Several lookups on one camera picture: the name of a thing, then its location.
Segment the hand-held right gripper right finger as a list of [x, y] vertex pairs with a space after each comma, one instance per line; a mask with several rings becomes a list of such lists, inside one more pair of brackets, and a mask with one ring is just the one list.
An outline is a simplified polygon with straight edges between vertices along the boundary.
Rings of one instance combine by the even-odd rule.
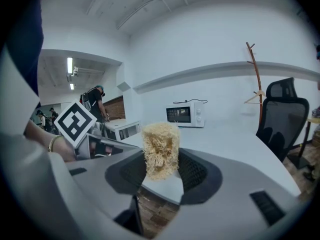
[[179, 149], [184, 193], [159, 240], [274, 240], [299, 200], [246, 163]]

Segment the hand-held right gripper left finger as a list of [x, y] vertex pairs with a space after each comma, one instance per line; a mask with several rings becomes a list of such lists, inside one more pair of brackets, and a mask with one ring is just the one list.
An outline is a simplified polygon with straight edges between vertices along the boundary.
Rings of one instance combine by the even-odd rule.
[[146, 176], [141, 150], [65, 163], [51, 155], [55, 182], [86, 240], [142, 240], [137, 192]]

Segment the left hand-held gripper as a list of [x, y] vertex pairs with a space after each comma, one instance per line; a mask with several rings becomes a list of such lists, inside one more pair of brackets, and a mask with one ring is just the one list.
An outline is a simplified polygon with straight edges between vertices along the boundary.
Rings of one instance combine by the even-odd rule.
[[54, 125], [75, 151], [79, 148], [86, 136], [88, 136], [89, 147], [95, 150], [102, 149], [102, 147], [106, 146], [123, 150], [140, 149], [140, 147], [135, 145], [89, 134], [89, 130], [96, 122], [97, 118], [75, 99], [59, 114]]

